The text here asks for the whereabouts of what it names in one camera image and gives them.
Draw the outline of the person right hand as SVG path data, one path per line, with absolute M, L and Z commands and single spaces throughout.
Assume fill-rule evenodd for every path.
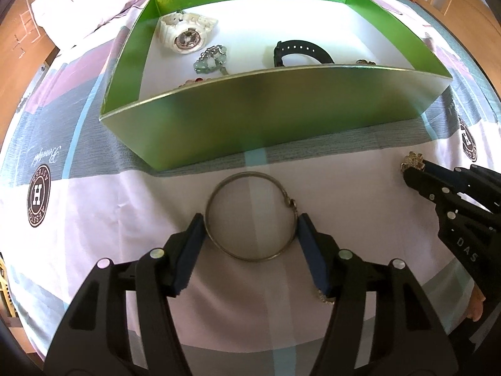
M 477 322 L 481 319 L 483 313 L 483 303 L 486 300 L 486 297 L 480 290 L 477 284 L 474 285 L 469 303 L 465 310 L 465 317 L 472 320 L 473 322 Z

